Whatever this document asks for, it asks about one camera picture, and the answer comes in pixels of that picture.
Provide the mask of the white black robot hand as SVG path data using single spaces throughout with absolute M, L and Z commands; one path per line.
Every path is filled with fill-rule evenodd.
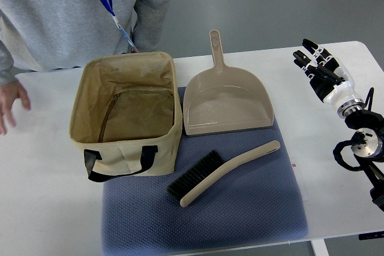
M 355 82 L 341 61 L 324 47 L 306 38 L 302 46 L 311 57 L 297 50 L 293 53 L 294 63 L 308 77 L 319 100 L 332 106 L 341 118 L 364 109 L 365 103 L 355 92 Z

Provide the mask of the person's bare hand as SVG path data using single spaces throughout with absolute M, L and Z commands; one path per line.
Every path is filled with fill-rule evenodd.
M 7 124 L 16 126 L 16 119 L 13 115 L 13 104 L 20 100 L 25 110 L 31 109 L 31 101 L 26 89 L 20 82 L 1 85 L 1 135 L 6 135 Z

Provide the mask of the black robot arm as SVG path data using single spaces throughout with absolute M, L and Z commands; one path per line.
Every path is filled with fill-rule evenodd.
M 355 133 L 349 140 L 339 142 L 333 150 L 336 162 L 349 171 L 363 171 L 372 184 L 372 202 L 383 210 L 383 172 L 376 165 L 383 162 L 383 116 L 371 111 L 374 88 L 368 91 L 364 108 L 349 113 L 347 127 Z M 358 165 L 351 166 L 342 156 L 342 150 L 350 147 Z

